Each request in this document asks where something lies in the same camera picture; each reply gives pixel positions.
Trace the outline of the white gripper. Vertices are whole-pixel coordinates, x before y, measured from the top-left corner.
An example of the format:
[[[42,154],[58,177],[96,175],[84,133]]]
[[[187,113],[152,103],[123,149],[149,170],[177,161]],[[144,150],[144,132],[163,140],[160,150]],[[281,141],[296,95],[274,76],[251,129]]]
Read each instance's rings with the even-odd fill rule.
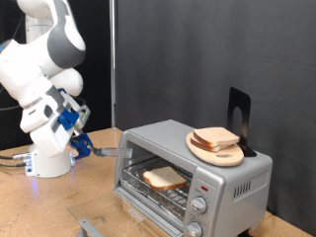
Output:
[[[61,108],[51,115],[49,120],[31,132],[34,145],[47,157],[61,154],[74,135],[83,134],[91,111],[83,99],[79,103],[69,94],[62,93],[64,99]],[[77,157],[79,152],[69,147],[69,153]]]

